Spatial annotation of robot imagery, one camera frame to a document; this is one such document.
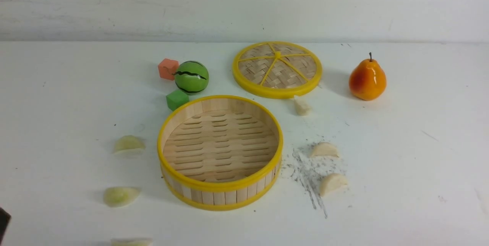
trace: bamboo steamer lid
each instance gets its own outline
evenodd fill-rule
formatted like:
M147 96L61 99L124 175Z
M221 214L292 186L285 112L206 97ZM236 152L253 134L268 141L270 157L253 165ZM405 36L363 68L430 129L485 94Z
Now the bamboo steamer lid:
M236 55L236 82L246 91L274 99L312 91L321 80L319 59L306 48L283 41L253 44Z

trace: toy watermelon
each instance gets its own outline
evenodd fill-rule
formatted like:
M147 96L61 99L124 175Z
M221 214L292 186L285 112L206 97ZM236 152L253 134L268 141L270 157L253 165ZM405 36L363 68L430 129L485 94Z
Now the toy watermelon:
M197 94L206 89L209 84L209 72L197 61L186 61L175 72L175 84L189 95Z

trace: green cube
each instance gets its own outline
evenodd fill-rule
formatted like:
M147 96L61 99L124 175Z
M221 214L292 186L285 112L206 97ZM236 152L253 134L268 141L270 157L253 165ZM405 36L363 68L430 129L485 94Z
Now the green cube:
M188 101L188 95L180 89L177 89L176 91L173 91L172 93L166 95L166 104L172 111L176 110L183 104L188 103Z

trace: yellow plastic rim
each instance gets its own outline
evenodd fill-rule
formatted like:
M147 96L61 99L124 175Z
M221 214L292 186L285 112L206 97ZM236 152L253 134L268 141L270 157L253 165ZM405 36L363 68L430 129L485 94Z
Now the yellow plastic rim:
M278 146L277 150L274 154L274 157L270 160L270 162L265 165L262 169L259 171L255 172L254 174L240 179L236 181L231 181L231 182L222 182L222 183L212 183L212 182L204 182L204 181L198 181L192 178L188 178L184 176L183 174L177 172L175 169L173 169L168 161L166 161L166 158L163 155L163 148L161 145L161 138L163 137L163 131L166 128L166 125L170 121L171 118L173 118L177 113L179 113L181 110L183 110L185 107L188 107L189 105L202 102L205 100L209 99L236 99L240 100L243 102L248 102L253 105L256 105L257 107L260 107L264 112L268 114L269 117L274 121L274 124L277 126L278 130ZM182 105L181 107L177 108L173 113L171 113L168 118L165 120L163 126L161 127L161 130L158 135L158 142L157 142L157 150L158 150L158 156L159 156L159 161L161 162L161 165L165 168L167 173L175 180L180 182L182 185L185 185L189 188L199 190L199 191L206 191L206 192L226 192L226 191L234 191L234 190L239 190L248 187L249 185L252 185L262 178L264 178L268 173L274 170L276 165L280 163L282 159L282 148L283 148L283 134L282 130L280 129L280 125L277 121L277 119L274 117L273 114L269 110L267 110L264 106L260 105L259 103L242 98L239 96L232 96L232 95L214 95L214 96L207 96L203 98L198 98L194 101L191 101L189 103L186 103L185 105Z
M246 77L243 76L243 74L241 74L241 72L239 70L239 63L241 62L240 58L241 58L241 56L243 56L243 54L246 51L253 49L259 45L264 45L264 44L268 44L270 46L271 50L273 52L275 52L276 57L274 58L274 61L272 62L271 67L274 65L276 60L280 60L280 58L299 55L299 54L289 54L289 55L281 56L280 53L275 51L273 46L272 46L272 44L286 44L286 45L290 45L290 46L302 49L305 52L303 54L304 56L311 56L314 59L314 62L316 63L316 74L311 79L306 79L306 80L308 80L307 83L305 83L301 86L294 87L294 88L271 88L271 87L266 87L266 86L262 86L260 84L255 84L255 83L250 82L250 80L246 79ZM297 72L300 76L305 78L304 75L302 73L300 73L300 71L296 70L293 67L292 67L292 69L295 70L295 72ZM298 96L304 95L304 94L308 93L309 91L312 91L314 88L316 88L316 86L321 81L321 75L322 74L323 74L323 68L321 66L321 62L319 61L319 58L316 57L316 55L314 55L314 53L312 53L311 51L309 51L308 49L306 49L300 45L292 44L290 42L285 42L285 41L265 41L265 42L259 42L257 44L252 44L252 45L244 48L243 50L241 50L236 55L236 57L234 57L234 61L233 61L233 76L234 76L234 80L236 80L236 82L239 84L239 86L241 86L245 91L248 91L254 95L265 97L265 98L290 99L290 98L293 98L294 95L298 95Z
M176 196L182 202L185 202L186 204L188 204L192 207L196 207L196 208L203 209L203 210L209 210L209 211L229 211L229 210L234 210L234 209L238 209L238 208L247 206L247 205L257 201L258 199L260 199L260 197L264 196L271 189L271 187L275 184L275 182L277 181L279 173L280 173L280 167L277 170L277 173L276 173L275 177L272 179L272 181L270 182L270 184L267 187L265 187L261 192L257 193L255 196L250 197L250 198L246 199L245 201L241 201L239 203L226 204L226 205L209 205L209 204L202 204L202 203L192 201L188 198L183 197L183 195L179 194L175 189L173 189L173 187L170 186L170 184L168 183L166 178L165 178L165 183L166 183L166 186L168 187L168 189L170 189L170 192L174 196Z

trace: bamboo steamer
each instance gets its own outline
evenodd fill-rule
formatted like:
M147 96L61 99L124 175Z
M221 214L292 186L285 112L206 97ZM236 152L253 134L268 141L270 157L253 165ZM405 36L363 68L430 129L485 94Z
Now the bamboo steamer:
M289 99L312 91L322 66L308 49L290 42L260 42L244 48L233 61L236 82L258 96Z
M170 191L207 210L231 210L262 197L274 184L283 137L257 102L208 96L176 109L159 133L161 171Z

